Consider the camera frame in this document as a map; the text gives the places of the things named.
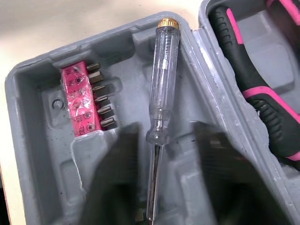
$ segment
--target metal screwdriver tip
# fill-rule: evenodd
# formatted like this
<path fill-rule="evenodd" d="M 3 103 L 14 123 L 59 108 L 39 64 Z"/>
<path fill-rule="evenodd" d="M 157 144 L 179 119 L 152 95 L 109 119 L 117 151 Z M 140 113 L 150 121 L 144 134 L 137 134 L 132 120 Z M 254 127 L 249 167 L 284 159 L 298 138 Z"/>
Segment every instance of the metal screwdriver tip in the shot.
<path fill-rule="evenodd" d="M 90 74 L 89 80 L 90 80 L 90 83 L 96 83 L 98 81 L 102 81 L 103 80 L 102 73 L 100 73 L 100 71 L 97 71 L 95 73 Z"/>
<path fill-rule="evenodd" d="M 105 127 L 107 127 L 107 126 L 109 126 L 113 123 L 114 123 L 114 118 L 108 118 L 108 119 L 105 119 L 105 120 L 100 122 L 100 124 L 103 128 L 105 128 Z"/>
<path fill-rule="evenodd" d="M 96 98 L 95 102 L 103 102 L 106 100 L 108 100 L 108 97 L 106 95 L 104 95 L 104 96 L 100 96 L 100 97 Z"/>
<path fill-rule="evenodd" d="M 174 27 L 176 29 L 179 29 L 179 23 L 172 18 L 164 18 L 158 23 L 157 28 L 160 27 Z"/>
<path fill-rule="evenodd" d="M 103 88 L 105 88 L 105 85 L 96 86 L 96 87 L 92 88 L 92 91 L 101 90 Z"/>
<path fill-rule="evenodd" d="M 111 110 L 112 110 L 112 108 L 110 106 L 105 106 L 105 107 L 102 107 L 102 108 L 98 109 L 97 113 L 99 115 L 102 115 L 102 114 L 110 112 Z"/>
<path fill-rule="evenodd" d="M 91 71 L 94 71 L 96 69 L 100 69 L 100 64 L 99 63 L 93 63 L 93 64 L 88 65 L 86 68 L 89 72 L 91 72 Z"/>

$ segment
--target small round hole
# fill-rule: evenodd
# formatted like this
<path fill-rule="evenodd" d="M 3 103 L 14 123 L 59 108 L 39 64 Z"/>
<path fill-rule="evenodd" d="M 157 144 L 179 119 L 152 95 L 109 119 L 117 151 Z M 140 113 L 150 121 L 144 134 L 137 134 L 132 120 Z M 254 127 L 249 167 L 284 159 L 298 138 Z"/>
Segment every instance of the small round hole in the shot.
<path fill-rule="evenodd" d="M 61 99 L 56 99 L 52 102 L 52 108 L 55 110 L 62 109 L 64 107 L 64 102 Z"/>
<path fill-rule="evenodd" d="M 82 80 L 82 78 L 81 78 L 81 77 L 78 77 L 78 78 L 75 79 L 75 82 L 76 82 L 76 83 L 80 83 L 81 80 Z"/>

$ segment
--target plastic wrap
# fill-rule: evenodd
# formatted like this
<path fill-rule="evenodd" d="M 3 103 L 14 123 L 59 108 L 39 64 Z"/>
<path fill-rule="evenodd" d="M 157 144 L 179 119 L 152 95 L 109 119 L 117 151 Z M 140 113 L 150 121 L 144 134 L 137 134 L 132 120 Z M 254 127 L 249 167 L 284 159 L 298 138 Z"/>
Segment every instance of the plastic wrap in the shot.
<path fill-rule="evenodd" d="M 62 69 L 62 80 L 67 96 L 75 136 L 101 130 L 97 107 L 84 61 Z"/>

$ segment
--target rubber grip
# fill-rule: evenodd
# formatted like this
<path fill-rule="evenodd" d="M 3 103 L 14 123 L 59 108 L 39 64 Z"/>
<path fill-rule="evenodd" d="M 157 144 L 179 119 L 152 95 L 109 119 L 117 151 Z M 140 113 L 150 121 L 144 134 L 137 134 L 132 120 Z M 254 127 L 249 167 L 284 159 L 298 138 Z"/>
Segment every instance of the rubber grip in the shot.
<path fill-rule="evenodd" d="M 217 7 L 209 14 L 209 20 L 240 91 L 267 127 L 271 152 L 278 158 L 300 161 L 300 117 L 256 70 L 232 11 L 225 6 Z"/>
<path fill-rule="evenodd" d="M 209 20 L 224 56 L 229 60 L 235 72 L 240 91 L 257 86 L 268 86 L 248 56 L 230 8 L 217 7 L 209 14 Z"/>

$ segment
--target phillips bit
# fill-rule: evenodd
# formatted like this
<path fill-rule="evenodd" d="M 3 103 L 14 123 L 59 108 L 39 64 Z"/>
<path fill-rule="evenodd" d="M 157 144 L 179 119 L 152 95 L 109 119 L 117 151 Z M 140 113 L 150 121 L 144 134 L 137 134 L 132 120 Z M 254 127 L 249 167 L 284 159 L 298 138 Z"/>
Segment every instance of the phillips bit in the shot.
<path fill-rule="evenodd" d="M 112 125 L 114 123 L 114 118 L 107 118 L 100 122 L 101 127 L 105 128 L 109 125 Z"/>
<path fill-rule="evenodd" d="M 97 113 L 99 115 L 102 115 L 102 114 L 110 112 L 111 110 L 112 110 L 112 108 L 110 106 L 105 106 L 105 107 L 102 107 L 102 108 L 98 109 Z"/>
<path fill-rule="evenodd" d="M 93 64 L 88 65 L 86 68 L 89 72 L 92 72 L 92 71 L 95 71 L 96 69 L 100 69 L 100 64 L 93 63 Z"/>
<path fill-rule="evenodd" d="M 96 83 L 98 81 L 102 81 L 103 80 L 102 73 L 100 71 L 97 71 L 95 73 L 90 74 L 89 80 L 90 80 L 90 83 Z"/>
<path fill-rule="evenodd" d="M 106 95 L 103 95 L 103 96 L 96 98 L 95 102 L 104 102 L 106 100 L 108 100 L 108 97 Z"/>
<path fill-rule="evenodd" d="M 105 88 L 105 85 L 96 86 L 96 87 L 93 87 L 93 88 L 92 88 L 92 91 L 101 90 L 101 89 L 103 89 L 103 88 Z"/>

